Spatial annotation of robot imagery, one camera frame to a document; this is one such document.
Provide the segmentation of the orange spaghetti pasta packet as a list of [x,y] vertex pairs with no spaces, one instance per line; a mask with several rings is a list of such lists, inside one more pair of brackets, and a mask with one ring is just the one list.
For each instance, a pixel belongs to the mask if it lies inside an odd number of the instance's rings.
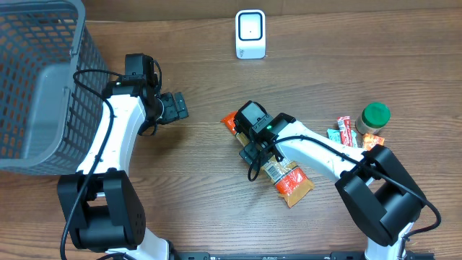
[[[234,122],[237,111],[226,115],[221,122],[230,130],[237,140],[248,139],[244,133],[238,133]],[[283,198],[289,208],[298,203],[308,192],[315,187],[314,183],[305,175],[299,165],[293,161],[284,158],[276,163],[266,163],[260,166],[259,173],[264,173],[279,196]]]

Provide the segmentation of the teal tissue packet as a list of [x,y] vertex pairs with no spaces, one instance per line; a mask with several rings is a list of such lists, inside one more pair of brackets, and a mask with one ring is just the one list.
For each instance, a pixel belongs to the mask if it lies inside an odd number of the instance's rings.
[[[357,143],[357,133],[354,132],[353,130],[351,130],[351,133],[352,133],[352,142],[353,142],[353,147],[358,147],[358,143]],[[339,143],[341,144],[342,143],[342,140],[341,140],[341,135],[340,135],[340,131],[337,130],[337,129],[327,129],[327,135],[328,135],[328,138],[336,143]]]

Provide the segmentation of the red stick sachet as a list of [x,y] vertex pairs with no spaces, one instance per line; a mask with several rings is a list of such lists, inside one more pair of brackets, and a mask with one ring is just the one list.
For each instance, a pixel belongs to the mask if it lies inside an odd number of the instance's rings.
[[348,147],[353,147],[353,137],[351,131],[351,118],[349,116],[341,116],[337,118],[337,124],[339,127],[341,143]]

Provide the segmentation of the small orange carton box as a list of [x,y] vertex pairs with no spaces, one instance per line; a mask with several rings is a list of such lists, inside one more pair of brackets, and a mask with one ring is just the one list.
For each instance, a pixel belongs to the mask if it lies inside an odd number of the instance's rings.
[[375,145],[384,145],[385,139],[374,134],[364,134],[362,138],[362,147],[365,150],[371,150]]

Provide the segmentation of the green lid jar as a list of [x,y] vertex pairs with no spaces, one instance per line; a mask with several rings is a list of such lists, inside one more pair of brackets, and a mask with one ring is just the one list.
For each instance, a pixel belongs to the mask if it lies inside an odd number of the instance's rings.
[[355,122],[356,129],[361,134],[378,134],[389,122],[391,112],[383,103],[371,103],[365,107]]

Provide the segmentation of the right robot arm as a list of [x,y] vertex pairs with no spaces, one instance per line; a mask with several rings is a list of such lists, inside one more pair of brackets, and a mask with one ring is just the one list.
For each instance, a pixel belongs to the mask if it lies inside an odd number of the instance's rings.
[[286,113],[271,116],[248,101],[233,118],[253,150],[248,179],[271,157],[303,163],[332,181],[354,223],[367,236],[365,259],[408,259],[406,242],[427,198],[390,149],[336,143]]

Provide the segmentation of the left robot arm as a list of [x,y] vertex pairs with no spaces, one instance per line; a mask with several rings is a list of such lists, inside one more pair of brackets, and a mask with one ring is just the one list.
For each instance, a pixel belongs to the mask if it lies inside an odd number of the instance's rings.
[[134,142],[147,129],[188,117],[182,93],[162,92],[159,63],[143,53],[125,57],[125,72],[101,92],[103,117],[90,150],[73,175],[62,175],[57,193],[66,224],[66,241],[104,259],[179,259],[168,240],[147,227],[145,211],[129,180]]

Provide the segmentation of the white barcode scanner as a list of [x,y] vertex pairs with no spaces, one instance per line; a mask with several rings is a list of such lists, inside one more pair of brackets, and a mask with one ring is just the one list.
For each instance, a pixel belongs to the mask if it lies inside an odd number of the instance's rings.
[[266,15],[260,9],[244,9],[235,15],[235,52],[238,59],[266,56]]

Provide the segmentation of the grey plastic shopping basket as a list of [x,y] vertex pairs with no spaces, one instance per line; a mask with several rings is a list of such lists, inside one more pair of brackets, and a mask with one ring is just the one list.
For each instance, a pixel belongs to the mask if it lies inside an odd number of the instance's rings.
[[1,169],[75,173],[89,151],[108,66],[77,0],[1,3]]

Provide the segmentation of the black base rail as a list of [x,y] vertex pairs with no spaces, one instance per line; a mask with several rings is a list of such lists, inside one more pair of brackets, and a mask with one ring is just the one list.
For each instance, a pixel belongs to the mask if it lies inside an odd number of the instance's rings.
[[182,260],[365,260],[359,251],[334,251],[325,254],[209,254],[207,252],[177,252],[171,259]]

